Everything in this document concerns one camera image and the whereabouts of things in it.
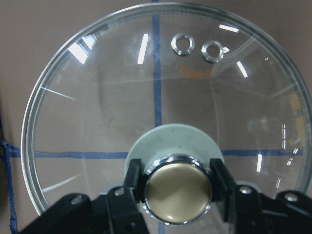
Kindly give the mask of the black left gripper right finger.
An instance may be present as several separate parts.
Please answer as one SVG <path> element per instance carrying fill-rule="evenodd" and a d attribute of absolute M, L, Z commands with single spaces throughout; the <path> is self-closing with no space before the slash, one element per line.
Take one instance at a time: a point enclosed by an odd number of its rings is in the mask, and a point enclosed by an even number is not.
<path fill-rule="evenodd" d="M 223 161 L 219 158 L 210 160 L 212 171 L 212 195 L 219 214 L 224 222 L 230 221 L 233 189 L 235 181 Z"/>

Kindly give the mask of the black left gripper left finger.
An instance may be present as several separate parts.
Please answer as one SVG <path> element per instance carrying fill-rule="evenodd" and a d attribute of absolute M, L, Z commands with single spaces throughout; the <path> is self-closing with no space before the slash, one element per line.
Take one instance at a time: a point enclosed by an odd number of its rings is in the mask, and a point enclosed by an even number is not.
<path fill-rule="evenodd" d="M 142 199 L 142 163 L 141 159 L 131 159 L 123 185 L 130 189 L 136 202 Z"/>

